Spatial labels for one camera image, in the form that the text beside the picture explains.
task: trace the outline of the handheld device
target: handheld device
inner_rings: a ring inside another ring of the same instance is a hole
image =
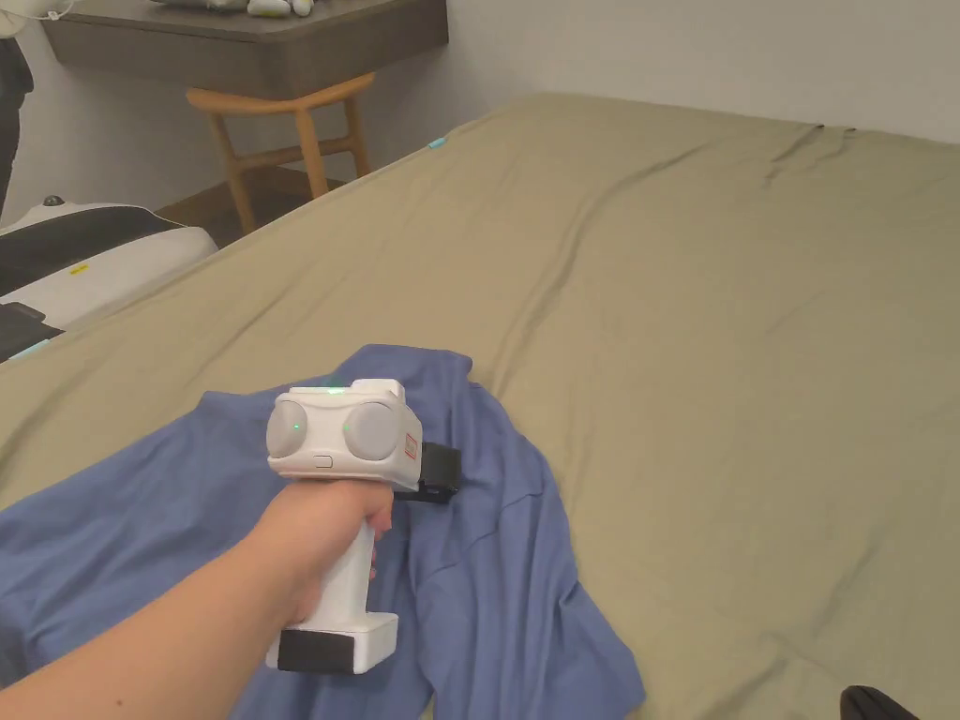
[[[270,467],[283,477],[376,480],[398,499],[446,502],[459,488],[460,453],[424,443],[420,420],[391,379],[348,388],[291,388],[267,423]],[[320,605],[283,630],[267,654],[279,670],[367,672],[396,649],[398,618],[367,612],[373,530],[361,528],[323,580]]]

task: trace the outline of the black object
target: black object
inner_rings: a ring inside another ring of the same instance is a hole
[[[20,106],[33,89],[34,77],[20,46],[11,37],[0,39],[0,212],[20,143]]]
[[[353,674],[353,638],[287,629],[280,632],[276,669],[321,675]]]
[[[854,685],[840,696],[840,720],[918,720],[875,687]]]
[[[395,492],[397,500],[448,503],[460,490],[460,450],[436,443],[424,443],[420,449],[420,488],[415,492]]]
[[[142,207],[94,207],[0,235],[0,297],[94,255],[173,228]]]
[[[0,363],[63,331],[43,324],[46,316],[22,302],[0,304]]]

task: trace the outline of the black panel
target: black panel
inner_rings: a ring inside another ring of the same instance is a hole
[[[276,668],[294,673],[353,675],[353,638],[336,633],[284,630]]]
[[[0,305],[0,363],[63,331],[43,324],[46,316],[20,302]]]
[[[119,248],[179,228],[142,207],[94,207],[0,235],[0,296]]]
[[[395,492],[397,500],[448,503],[460,490],[460,450],[436,443],[423,444],[420,482],[415,492]]]

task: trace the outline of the blue shirt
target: blue shirt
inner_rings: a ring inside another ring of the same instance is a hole
[[[577,580],[543,456],[468,382],[469,358],[368,346],[330,377],[393,377],[427,441],[459,447],[448,506],[397,503],[368,608],[396,652],[358,677],[261,667],[233,717],[623,718],[644,698],[630,650]],[[243,538],[284,481],[266,423],[284,389],[196,410],[0,514],[0,672],[9,683],[136,612]],[[217,668],[211,667],[210,673]]]

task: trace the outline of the black base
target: black base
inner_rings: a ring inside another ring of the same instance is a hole
[[[335,633],[284,630],[276,669],[293,673],[353,675],[353,638]]]

